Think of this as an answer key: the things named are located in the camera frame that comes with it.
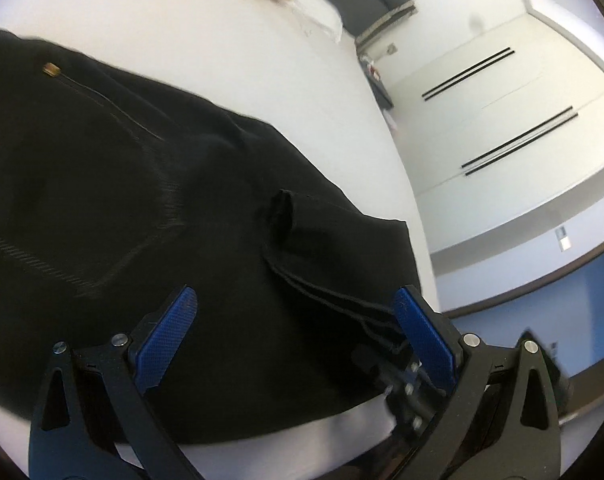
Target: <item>metal screw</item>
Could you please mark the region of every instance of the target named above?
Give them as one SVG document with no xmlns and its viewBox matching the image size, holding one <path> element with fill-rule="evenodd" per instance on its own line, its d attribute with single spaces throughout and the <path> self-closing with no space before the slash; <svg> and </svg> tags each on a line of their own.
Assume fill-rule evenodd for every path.
<svg viewBox="0 0 604 480">
<path fill-rule="evenodd" d="M 534 354 L 538 351 L 539 347 L 535 341 L 529 340 L 524 343 L 524 348 L 527 349 L 527 352 L 531 352 L 532 354 Z"/>
<path fill-rule="evenodd" d="M 462 341 L 464 341 L 464 344 L 467 346 L 471 346 L 473 348 L 480 344 L 480 338 L 475 334 L 465 334 L 462 338 Z"/>
<path fill-rule="evenodd" d="M 64 341 L 58 341 L 53 345 L 54 354 L 63 354 L 66 351 L 66 343 Z"/>
<path fill-rule="evenodd" d="M 111 338 L 111 344 L 113 346 L 124 346 L 128 342 L 126 334 L 116 334 Z"/>
</svg>

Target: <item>zipper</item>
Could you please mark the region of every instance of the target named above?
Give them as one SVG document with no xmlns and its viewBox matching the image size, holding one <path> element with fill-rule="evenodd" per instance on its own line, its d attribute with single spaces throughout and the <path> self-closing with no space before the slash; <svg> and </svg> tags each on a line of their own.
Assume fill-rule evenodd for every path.
<svg viewBox="0 0 604 480">
<path fill-rule="evenodd" d="M 164 141 L 164 138 L 157 135 L 156 133 L 153 133 L 146 126 L 144 126 L 144 124 L 140 124 L 137 120 L 135 120 L 133 117 L 131 117 L 129 114 L 127 114 L 117 104 L 115 104 L 108 97 L 106 97 L 106 95 L 101 94 L 97 90 L 90 88 L 86 85 L 83 85 L 82 83 L 76 81 L 75 79 L 67 76 L 66 74 L 64 74 L 62 72 L 62 69 L 59 66 L 57 66 L 51 62 L 45 63 L 45 65 L 42 67 L 42 72 L 44 72 L 46 75 L 48 75 L 50 77 L 56 78 L 58 81 L 69 86 L 70 88 L 72 88 L 73 90 L 78 92 L 80 95 L 85 96 L 86 98 L 90 99 L 97 105 L 99 105 L 103 108 L 106 108 L 106 107 L 112 108 L 112 110 L 117 111 L 119 114 L 121 114 L 122 116 L 127 118 L 129 121 L 134 123 L 136 126 L 141 128 L 142 130 L 146 131 L 146 133 L 148 133 L 149 135 L 155 137 L 158 140 Z M 111 114 L 112 117 L 114 117 L 116 121 L 118 121 L 120 124 L 122 124 L 122 122 L 120 121 L 120 118 L 116 114 L 114 114 L 112 111 L 109 111 L 109 114 Z"/>
</svg>

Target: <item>air vent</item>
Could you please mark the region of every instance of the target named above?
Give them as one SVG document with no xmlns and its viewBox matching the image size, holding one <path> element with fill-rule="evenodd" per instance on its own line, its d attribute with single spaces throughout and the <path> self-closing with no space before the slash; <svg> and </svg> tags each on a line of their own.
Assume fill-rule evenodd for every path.
<svg viewBox="0 0 604 480">
<path fill-rule="evenodd" d="M 559 128 L 567 122 L 575 119 L 577 116 L 578 112 L 574 112 L 573 107 L 569 106 L 566 110 L 562 110 L 559 114 L 556 114 L 543 123 L 534 126 L 523 134 L 519 134 L 518 136 L 513 137 L 511 140 L 500 144 L 496 148 L 493 148 L 492 150 L 489 150 L 488 152 L 485 152 L 482 155 L 476 156 L 476 158 L 465 162 L 462 164 L 462 166 L 460 166 L 460 168 L 464 170 L 465 176 L 474 174 L 476 171 L 483 170 L 487 166 L 490 166 L 505 156 L 511 155 L 511 153 L 517 152 L 519 149 L 524 148 L 524 146 L 527 146 L 533 141 L 544 137 L 546 134 L 551 133 L 556 128 Z"/>
<path fill-rule="evenodd" d="M 484 70 L 485 68 L 490 67 L 492 64 L 495 64 L 498 61 L 501 61 L 501 60 L 505 59 L 506 57 L 511 56 L 512 54 L 515 54 L 515 50 L 513 50 L 511 47 L 507 47 L 504 50 L 501 50 L 501 51 L 497 52 L 496 54 L 493 54 L 492 56 L 489 56 L 486 59 L 483 59 L 479 63 L 476 63 L 473 66 L 470 66 L 469 68 L 467 68 L 466 70 L 463 70 L 459 74 L 455 74 L 452 78 L 447 79 L 444 83 L 440 83 L 439 85 L 434 86 L 433 88 L 431 88 L 431 90 L 426 91 L 424 94 L 422 94 L 422 97 L 424 98 L 425 101 L 428 101 L 429 99 L 433 99 L 436 95 L 439 95 L 442 92 L 444 92 L 445 90 L 448 90 L 449 88 L 451 88 L 452 86 L 455 86 L 458 83 L 463 82 L 465 79 L 468 79 L 472 75 L 475 75 L 478 72 L 482 72 L 482 70 Z"/>
</svg>

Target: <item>black sweatshirt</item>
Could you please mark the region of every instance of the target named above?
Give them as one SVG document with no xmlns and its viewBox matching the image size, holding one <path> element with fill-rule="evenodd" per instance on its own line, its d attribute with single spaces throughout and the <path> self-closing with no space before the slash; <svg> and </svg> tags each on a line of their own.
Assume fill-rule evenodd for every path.
<svg viewBox="0 0 604 480">
<path fill-rule="evenodd" d="M 147 393 L 173 438 L 333 415 L 378 392 L 357 343 L 406 361 L 388 304 L 408 283 L 406 224 L 272 126 L 0 31 L 0 405 L 30 418 L 55 342 L 130 332 L 186 284 L 198 317 Z"/>
</svg>

